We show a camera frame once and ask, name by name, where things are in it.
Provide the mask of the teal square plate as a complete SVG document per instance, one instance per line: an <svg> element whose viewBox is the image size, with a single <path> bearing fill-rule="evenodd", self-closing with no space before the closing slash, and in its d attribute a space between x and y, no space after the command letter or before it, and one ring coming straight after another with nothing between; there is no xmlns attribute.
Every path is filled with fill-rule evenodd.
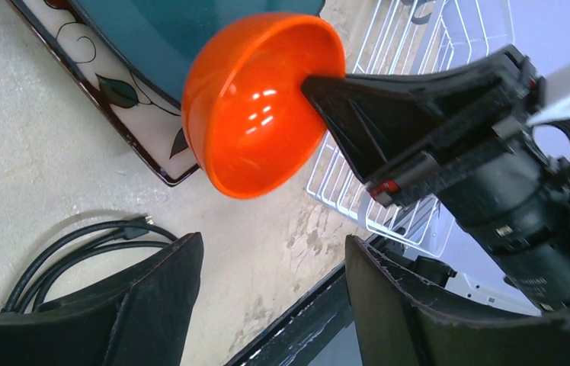
<svg viewBox="0 0 570 366"><path fill-rule="evenodd" d="M323 0L78 0L78 16L170 104L181 106L187 73L208 40L240 18L266 11L318 16Z"/></svg>

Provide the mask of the floral square plate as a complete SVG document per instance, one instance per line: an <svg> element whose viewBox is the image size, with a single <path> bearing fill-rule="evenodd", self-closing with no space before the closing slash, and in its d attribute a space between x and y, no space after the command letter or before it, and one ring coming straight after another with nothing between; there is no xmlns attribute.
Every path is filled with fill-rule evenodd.
<svg viewBox="0 0 570 366"><path fill-rule="evenodd" d="M14 1L24 23L74 78L126 143L167 185L198 169L170 104L135 75L72 9L72 1Z"/></svg>

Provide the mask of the orange bowl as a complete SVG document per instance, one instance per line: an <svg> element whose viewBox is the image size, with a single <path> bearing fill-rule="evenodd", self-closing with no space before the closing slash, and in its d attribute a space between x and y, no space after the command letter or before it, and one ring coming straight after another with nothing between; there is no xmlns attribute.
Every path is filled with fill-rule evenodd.
<svg viewBox="0 0 570 366"><path fill-rule="evenodd" d="M213 187L251 199L295 175L327 130L302 84L345 71L338 32L314 15L252 14L216 33L187 74L181 108L187 144Z"/></svg>

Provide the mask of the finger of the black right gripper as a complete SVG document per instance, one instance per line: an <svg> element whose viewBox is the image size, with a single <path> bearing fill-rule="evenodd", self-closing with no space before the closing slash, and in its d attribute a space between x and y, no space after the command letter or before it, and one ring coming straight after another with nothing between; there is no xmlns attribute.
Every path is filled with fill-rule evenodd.
<svg viewBox="0 0 570 366"><path fill-rule="evenodd" d="M490 137L517 99L517 51L432 74L313 75L301 90L368 183L420 151L446 163Z"/></svg>

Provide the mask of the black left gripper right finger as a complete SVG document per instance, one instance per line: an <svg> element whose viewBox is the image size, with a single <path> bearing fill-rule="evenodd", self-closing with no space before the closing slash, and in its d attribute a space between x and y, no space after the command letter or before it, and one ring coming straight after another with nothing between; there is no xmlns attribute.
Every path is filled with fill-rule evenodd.
<svg viewBox="0 0 570 366"><path fill-rule="evenodd" d="M570 308L527 316L467 300L357 236L345 271L365 365L570 365Z"/></svg>

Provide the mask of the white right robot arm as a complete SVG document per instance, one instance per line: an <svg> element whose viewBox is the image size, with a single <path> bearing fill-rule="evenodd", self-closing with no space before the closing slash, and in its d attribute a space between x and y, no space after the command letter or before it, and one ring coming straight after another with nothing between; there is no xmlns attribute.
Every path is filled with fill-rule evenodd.
<svg viewBox="0 0 570 366"><path fill-rule="evenodd" d="M570 160L546 155L529 117L546 80L507 45L444 72L312 75L303 95L383 207L435 196L545 311L570 307ZM551 126L570 141L570 118Z"/></svg>

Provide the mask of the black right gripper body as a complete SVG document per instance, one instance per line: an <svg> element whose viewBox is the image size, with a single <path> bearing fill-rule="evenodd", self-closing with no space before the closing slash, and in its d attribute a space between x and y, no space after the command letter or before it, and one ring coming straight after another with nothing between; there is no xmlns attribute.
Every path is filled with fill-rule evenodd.
<svg viewBox="0 0 570 366"><path fill-rule="evenodd" d="M385 207L439 194L502 155L494 127L538 84L529 57L512 45L446 72L376 81L392 116L367 121L382 161L365 187Z"/></svg>

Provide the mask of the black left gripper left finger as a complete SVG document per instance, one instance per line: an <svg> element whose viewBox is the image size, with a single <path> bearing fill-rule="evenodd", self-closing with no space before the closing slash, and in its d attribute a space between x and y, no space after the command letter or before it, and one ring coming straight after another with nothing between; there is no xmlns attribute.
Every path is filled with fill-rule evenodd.
<svg viewBox="0 0 570 366"><path fill-rule="evenodd" d="M202 264L189 233L38 312L2 313L0 365L178 365Z"/></svg>

